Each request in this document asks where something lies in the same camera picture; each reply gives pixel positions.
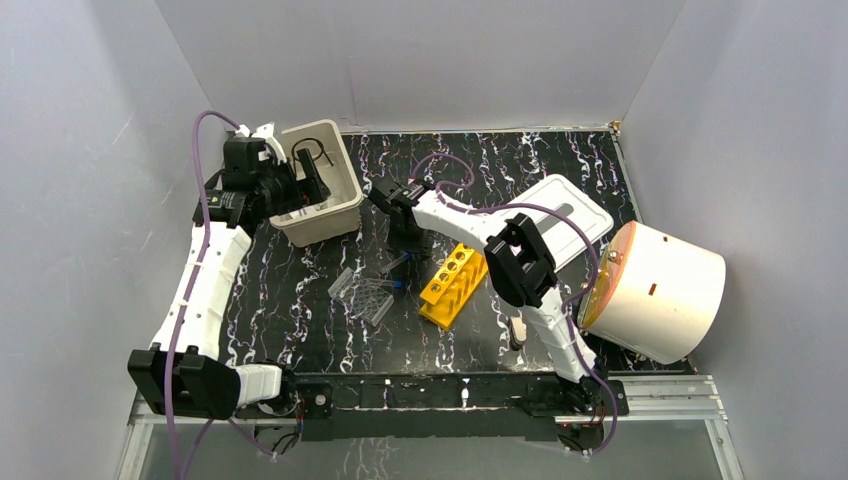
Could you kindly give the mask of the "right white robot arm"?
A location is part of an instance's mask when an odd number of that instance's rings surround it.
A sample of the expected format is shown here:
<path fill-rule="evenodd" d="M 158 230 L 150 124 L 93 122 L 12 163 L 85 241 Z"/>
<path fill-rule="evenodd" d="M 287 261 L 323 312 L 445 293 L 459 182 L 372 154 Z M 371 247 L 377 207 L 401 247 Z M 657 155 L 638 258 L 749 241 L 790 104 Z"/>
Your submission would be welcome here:
<path fill-rule="evenodd" d="M 588 376 L 596 355 L 566 318 L 557 275 L 583 252 L 598 261 L 593 245 L 614 225 L 599 204 L 559 174 L 498 207 L 462 204 L 422 180 L 376 179 L 368 198 L 388 217 L 393 250 L 427 255 L 438 233 L 482 254 L 497 296 L 520 310 L 568 381 L 565 405 L 587 414 L 601 403 L 602 387 Z"/>

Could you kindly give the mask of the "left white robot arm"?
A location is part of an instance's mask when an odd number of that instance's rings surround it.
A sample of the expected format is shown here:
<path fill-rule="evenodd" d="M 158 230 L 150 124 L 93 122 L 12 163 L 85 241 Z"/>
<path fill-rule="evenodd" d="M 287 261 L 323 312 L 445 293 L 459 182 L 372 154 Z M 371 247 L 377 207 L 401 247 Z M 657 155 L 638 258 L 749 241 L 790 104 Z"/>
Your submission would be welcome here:
<path fill-rule="evenodd" d="M 291 152 L 287 159 L 268 139 L 235 135 L 223 145 L 222 167 L 202 180 L 174 300 L 150 346 L 128 360 L 153 412 L 225 420 L 258 402 L 275 416 L 297 407 L 299 391 L 285 367 L 268 361 L 231 367 L 219 359 L 224 314 L 258 227 L 329 197 L 317 155 Z"/>

